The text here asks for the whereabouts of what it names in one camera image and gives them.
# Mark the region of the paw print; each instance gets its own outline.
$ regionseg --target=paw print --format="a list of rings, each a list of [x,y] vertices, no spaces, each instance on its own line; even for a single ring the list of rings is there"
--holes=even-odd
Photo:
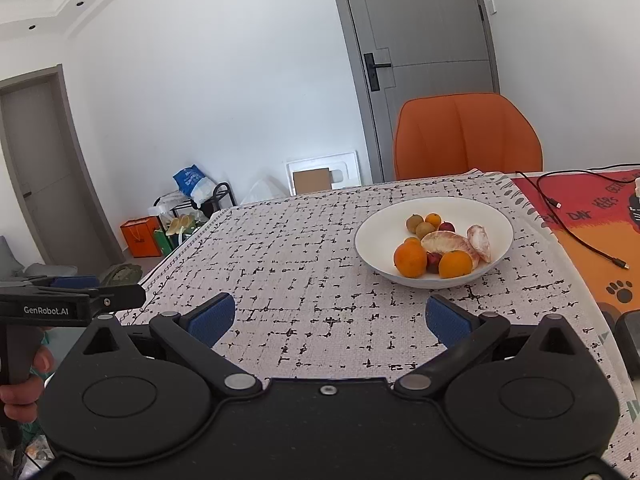
[[[629,303],[629,301],[634,298],[634,294],[629,290],[631,287],[633,287],[633,283],[622,283],[620,280],[618,280],[617,283],[609,283],[607,292],[609,294],[615,295],[620,303]]]

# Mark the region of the black door handle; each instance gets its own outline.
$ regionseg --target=black door handle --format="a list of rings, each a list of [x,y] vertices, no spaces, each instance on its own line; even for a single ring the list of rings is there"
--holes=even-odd
[[[373,53],[369,52],[364,55],[364,65],[367,67],[367,76],[369,77],[369,87],[372,92],[380,91],[380,82],[378,81],[379,68],[392,68],[391,63],[379,63],[373,59]]]

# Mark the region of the door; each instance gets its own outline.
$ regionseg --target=door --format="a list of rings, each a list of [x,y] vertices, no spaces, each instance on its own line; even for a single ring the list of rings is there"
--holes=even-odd
[[[110,258],[72,171],[61,132],[63,112],[56,109],[59,103],[52,90],[52,80],[47,79],[0,95],[9,151],[5,157],[11,158],[44,260],[99,275],[110,266]]]
[[[373,142],[367,139],[369,158],[372,166],[382,167],[383,180],[391,181],[395,179],[393,135],[398,113],[406,101],[498,90],[497,71],[491,61],[493,47],[490,36],[487,37],[488,23],[484,22],[484,3],[482,0],[346,0],[346,3],[348,7],[341,9],[338,0],[338,10],[346,36],[350,27],[355,33],[357,61],[350,52],[354,77],[362,74],[366,82],[367,99],[359,99],[363,124],[366,129],[367,123],[371,124],[374,130]],[[372,115],[372,120],[367,121],[366,114]]]

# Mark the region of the screw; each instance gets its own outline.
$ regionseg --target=screw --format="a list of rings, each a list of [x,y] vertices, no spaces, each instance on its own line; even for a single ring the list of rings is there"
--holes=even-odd
[[[227,388],[232,390],[248,390],[255,384],[255,377],[249,374],[232,374],[225,379]]]
[[[409,374],[400,379],[400,385],[407,390],[426,390],[431,386],[431,379],[422,374]]]
[[[324,386],[320,386],[320,393],[323,395],[335,395],[338,393],[338,388],[330,384],[325,384]]]

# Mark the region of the white wall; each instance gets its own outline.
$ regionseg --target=white wall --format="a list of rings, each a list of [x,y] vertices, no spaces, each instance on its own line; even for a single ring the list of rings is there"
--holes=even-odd
[[[76,129],[116,231],[191,164],[238,200],[267,174],[286,183],[288,160],[352,150],[370,182],[335,0],[115,0],[69,43]]]
[[[35,34],[0,42],[0,80],[56,66],[61,62],[64,41],[53,34]],[[0,235],[4,235],[14,256],[28,266],[42,262],[40,251],[24,221],[0,148]]]
[[[502,93],[548,170],[640,162],[640,0],[496,0]]]

